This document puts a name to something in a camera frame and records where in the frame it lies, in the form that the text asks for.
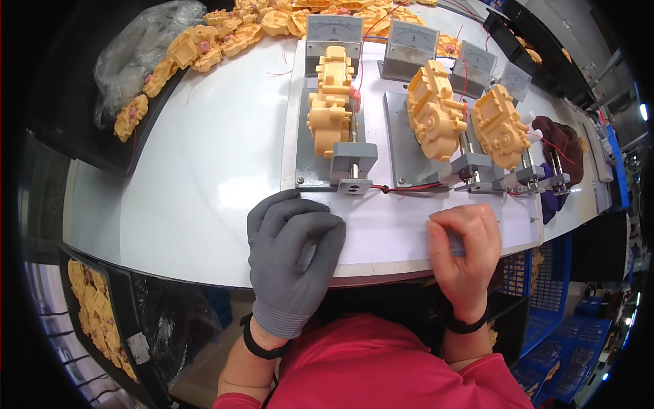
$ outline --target worker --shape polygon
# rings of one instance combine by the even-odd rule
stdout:
[[[345,222],[297,190],[259,203],[247,219],[256,300],[213,408],[533,408],[492,352],[485,325],[502,248],[495,214],[487,204],[457,206],[429,216],[426,229],[434,277],[453,306],[443,359],[403,325],[372,314],[303,331],[332,280]],[[446,231],[462,236],[464,256],[452,255]],[[277,358],[279,384],[271,390]]]

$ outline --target black tray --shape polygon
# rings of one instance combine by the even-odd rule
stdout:
[[[574,61],[568,61],[561,50],[563,46],[560,41],[545,24],[516,0],[506,0],[502,12],[511,20],[520,37],[530,43],[543,58],[543,66],[559,81],[570,102],[581,109],[596,104],[593,91],[579,67]]]
[[[134,370],[134,374],[139,383],[134,382],[122,369],[116,368],[114,364],[105,358],[82,331],[79,321],[79,301],[73,294],[70,279],[68,278],[68,260],[74,259],[87,267],[92,268],[102,274],[107,280],[107,290],[109,292],[109,301],[114,313],[116,327],[120,336],[120,343],[127,354],[128,361]],[[136,365],[131,351],[129,350],[127,339],[134,334],[142,332],[138,318],[137,308],[132,296],[131,275],[126,270],[119,268],[108,268],[100,260],[91,256],[80,253],[68,245],[60,244],[59,268],[61,274],[61,284],[63,295],[68,305],[69,315],[73,324],[75,334],[80,343],[86,348],[88,353],[102,367],[103,370],[127,393],[151,409],[164,409],[174,405],[178,408],[195,408],[187,402],[174,399],[168,394],[166,384],[163,382],[158,373],[154,362],[148,362]]]
[[[565,94],[556,78],[547,68],[536,64],[529,54],[527,54],[525,48],[515,38],[515,35],[522,37],[520,30],[511,21],[505,19],[497,12],[491,9],[487,10],[489,11],[489,16],[484,22],[484,28],[488,30],[491,37],[500,46],[506,58],[531,75],[533,85],[556,98],[563,98]],[[515,35],[511,34],[509,29],[512,29]]]
[[[155,0],[80,2],[46,49],[29,93],[27,129],[71,159],[80,159],[121,177],[130,176],[159,113],[185,71],[178,70],[159,95],[148,99],[148,113],[123,143],[113,134],[113,122],[107,121],[102,130],[94,124],[99,90],[93,68],[113,38],[141,11],[158,3]]]

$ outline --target purple cloth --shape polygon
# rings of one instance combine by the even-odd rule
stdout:
[[[554,171],[549,164],[542,163],[540,166],[542,166],[545,170],[545,177],[538,179],[539,181],[554,176]],[[552,193],[551,190],[546,190],[540,194],[540,203],[543,207],[543,224],[547,224],[550,220],[552,220],[554,215],[556,215],[557,212],[563,208],[567,197],[567,194],[554,196],[554,193]]]

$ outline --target red shirt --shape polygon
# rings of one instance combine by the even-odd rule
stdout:
[[[356,315],[300,336],[282,359],[268,408],[529,408],[502,355],[459,373],[402,325]],[[259,408],[242,393],[213,409]]]

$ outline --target finger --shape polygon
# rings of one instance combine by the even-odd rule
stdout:
[[[338,216],[335,217],[340,219],[340,222],[322,236],[305,272],[306,279],[303,281],[307,281],[305,284],[309,286],[307,290],[313,290],[314,294],[327,291],[345,245],[345,221]]]
[[[488,203],[460,205],[456,208],[462,209],[468,213],[476,214],[481,217],[481,222],[484,224],[486,235],[489,238],[489,245],[495,251],[502,251],[502,235],[500,233],[500,225],[497,221],[497,216]]]
[[[248,243],[254,239],[257,233],[259,233],[261,224],[264,222],[264,217],[270,206],[285,200],[296,199],[299,197],[300,191],[298,189],[282,190],[279,193],[275,193],[274,195],[263,199],[258,205],[254,206],[254,209],[250,210],[250,213],[247,215]]]
[[[266,212],[259,236],[276,238],[292,217],[311,212],[329,212],[329,207],[307,199],[291,199],[273,204]]]
[[[339,225],[343,226],[339,231],[342,235],[341,239],[344,241],[345,222],[336,215],[324,211],[314,211],[293,216],[277,235],[275,249],[278,254],[288,255],[293,263],[297,263],[300,261],[305,244],[317,243],[313,259],[309,264],[311,266],[316,260],[316,256],[318,259],[326,258],[327,249],[338,250],[340,253],[342,245],[337,246],[338,242],[334,236],[329,236],[330,240],[327,241],[327,245],[321,246],[325,235]]]
[[[474,259],[480,249],[488,247],[488,235],[481,217],[478,215],[453,207],[433,213],[429,219],[444,228],[451,228],[463,237],[466,260]]]
[[[427,221],[426,225],[429,237],[429,260],[434,269],[434,278],[438,283],[452,282],[455,278],[455,264],[447,232],[436,222]]]

